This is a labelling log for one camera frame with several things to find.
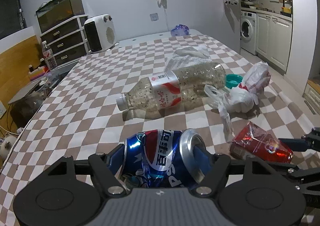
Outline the crushed blue Pepsi can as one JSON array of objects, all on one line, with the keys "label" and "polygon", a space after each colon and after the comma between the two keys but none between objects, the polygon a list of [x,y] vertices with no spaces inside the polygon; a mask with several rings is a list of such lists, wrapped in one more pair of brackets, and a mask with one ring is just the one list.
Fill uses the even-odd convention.
[{"label": "crushed blue Pepsi can", "polygon": [[127,138],[120,179],[127,188],[194,188],[204,179],[194,147],[205,147],[193,129],[150,130]]}]

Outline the red snack wrapper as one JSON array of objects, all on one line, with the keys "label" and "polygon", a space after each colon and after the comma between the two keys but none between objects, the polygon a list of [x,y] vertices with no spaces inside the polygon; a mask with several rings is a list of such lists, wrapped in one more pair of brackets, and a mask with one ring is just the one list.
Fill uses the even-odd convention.
[{"label": "red snack wrapper", "polygon": [[290,163],[293,158],[293,152],[287,145],[251,121],[234,137],[229,152],[243,160],[253,155],[264,161]]}]

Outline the white plastic bag red print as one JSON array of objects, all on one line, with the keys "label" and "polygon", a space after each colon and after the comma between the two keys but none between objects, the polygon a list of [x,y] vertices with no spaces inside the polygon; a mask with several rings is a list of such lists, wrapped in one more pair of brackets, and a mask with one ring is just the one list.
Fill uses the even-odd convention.
[{"label": "white plastic bag red print", "polygon": [[211,85],[204,86],[204,93],[209,98],[209,106],[217,109],[222,119],[225,132],[233,134],[230,114],[247,113],[259,102],[259,96],[271,80],[269,65],[264,62],[254,64],[244,75],[238,86],[229,92],[218,90]]}]

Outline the clear plastic bottle red label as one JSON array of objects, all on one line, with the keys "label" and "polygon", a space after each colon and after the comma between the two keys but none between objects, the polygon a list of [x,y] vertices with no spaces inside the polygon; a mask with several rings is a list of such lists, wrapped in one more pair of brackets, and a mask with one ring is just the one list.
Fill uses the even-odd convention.
[{"label": "clear plastic bottle red label", "polygon": [[154,112],[184,102],[196,102],[206,96],[206,85],[222,89],[225,83],[226,71],[220,63],[201,63],[142,78],[116,103],[121,111]]}]

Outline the teal plastic bottle cap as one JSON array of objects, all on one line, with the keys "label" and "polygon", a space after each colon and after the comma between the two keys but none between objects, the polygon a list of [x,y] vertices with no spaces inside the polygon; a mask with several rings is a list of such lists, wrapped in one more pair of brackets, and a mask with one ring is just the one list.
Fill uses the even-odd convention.
[{"label": "teal plastic bottle cap", "polygon": [[243,77],[235,74],[226,75],[226,87],[232,89],[242,82]]}]

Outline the white towel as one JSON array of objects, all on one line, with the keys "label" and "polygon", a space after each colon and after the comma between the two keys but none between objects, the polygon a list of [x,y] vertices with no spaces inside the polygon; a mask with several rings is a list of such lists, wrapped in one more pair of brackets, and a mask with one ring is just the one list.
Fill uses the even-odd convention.
[{"label": "white towel", "polygon": [[176,49],[172,56],[167,59],[164,71],[173,71],[210,62],[212,62],[212,59],[206,46],[185,46]]}]

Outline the white kitchen cabinets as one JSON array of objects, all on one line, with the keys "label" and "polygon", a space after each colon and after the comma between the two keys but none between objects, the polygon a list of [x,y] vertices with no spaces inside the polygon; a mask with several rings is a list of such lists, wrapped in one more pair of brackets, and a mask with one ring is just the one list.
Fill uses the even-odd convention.
[{"label": "white kitchen cabinets", "polygon": [[257,54],[282,73],[286,73],[291,49],[292,21],[258,13],[256,37]]}]

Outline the colourful stacked box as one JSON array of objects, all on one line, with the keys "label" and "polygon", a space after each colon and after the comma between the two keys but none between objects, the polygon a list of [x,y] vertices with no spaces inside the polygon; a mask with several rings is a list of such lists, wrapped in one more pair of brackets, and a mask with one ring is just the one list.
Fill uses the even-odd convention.
[{"label": "colourful stacked box", "polygon": [[33,80],[44,76],[48,72],[49,72],[49,69],[47,66],[40,66],[33,71],[29,71],[28,77],[29,77],[29,80],[32,82]]}]

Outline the water bottle red label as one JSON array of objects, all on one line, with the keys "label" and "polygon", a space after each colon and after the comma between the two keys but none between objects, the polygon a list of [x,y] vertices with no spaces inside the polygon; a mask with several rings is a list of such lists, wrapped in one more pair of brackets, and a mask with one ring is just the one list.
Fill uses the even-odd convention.
[{"label": "water bottle red label", "polygon": [[48,69],[53,70],[57,68],[57,62],[55,60],[53,51],[46,41],[42,42],[42,54],[43,54],[44,61],[48,66]]}]

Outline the black white drawer cabinet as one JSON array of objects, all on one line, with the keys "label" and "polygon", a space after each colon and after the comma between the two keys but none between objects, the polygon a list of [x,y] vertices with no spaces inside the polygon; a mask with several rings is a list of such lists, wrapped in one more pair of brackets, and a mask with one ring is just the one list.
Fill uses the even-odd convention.
[{"label": "black white drawer cabinet", "polygon": [[89,54],[84,30],[88,15],[76,15],[40,34],[52,49],[58,66],[73,62]]}]

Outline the white space heater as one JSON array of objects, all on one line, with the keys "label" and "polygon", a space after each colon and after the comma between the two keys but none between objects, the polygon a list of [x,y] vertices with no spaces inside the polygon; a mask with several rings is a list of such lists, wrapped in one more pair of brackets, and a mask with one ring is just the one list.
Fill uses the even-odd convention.
[{"label": "white space heater", "polygon": [[106,51],[117,43],[113,19],[109,14],[87,19],[84,29],[92,53]]}]

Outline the blue purple plastic bag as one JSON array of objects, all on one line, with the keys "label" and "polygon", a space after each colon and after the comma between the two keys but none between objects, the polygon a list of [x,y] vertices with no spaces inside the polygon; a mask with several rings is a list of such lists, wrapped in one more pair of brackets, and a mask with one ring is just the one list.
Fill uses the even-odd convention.
[{"label": "blue purple plastic bag", "polygon": [[171,31],[170,34],[172,37],[188,36],[189,27],[183,24],[176,25]]}]

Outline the white washing machine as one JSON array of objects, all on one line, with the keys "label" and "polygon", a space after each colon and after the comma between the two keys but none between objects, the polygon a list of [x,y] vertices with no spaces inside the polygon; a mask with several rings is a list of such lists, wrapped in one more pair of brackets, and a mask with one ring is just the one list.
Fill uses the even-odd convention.
[{"label": "white washing machine", "polygon": [[240,45],[247,52],[257,55],[257,15],[253,12],[241,11]]}]

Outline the glass fish tank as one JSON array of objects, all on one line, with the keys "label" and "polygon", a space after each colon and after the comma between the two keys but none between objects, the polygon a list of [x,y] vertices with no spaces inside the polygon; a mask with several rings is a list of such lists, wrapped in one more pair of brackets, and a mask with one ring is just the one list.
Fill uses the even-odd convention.
[{"label": "glass fish tank", "polygon": [[51,0],[36,11],[42,33],[74,17],[84,15],[82,0]]}]

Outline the wall outlet plate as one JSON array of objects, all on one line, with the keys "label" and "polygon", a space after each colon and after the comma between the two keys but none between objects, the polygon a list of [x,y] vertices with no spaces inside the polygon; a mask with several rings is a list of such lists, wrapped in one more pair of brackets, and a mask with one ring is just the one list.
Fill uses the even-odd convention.
[{"label": "wall outlet plate", "polygon": [[151,21],[157,21],[159,19],[158,13],[152,13],[150,14]]}]

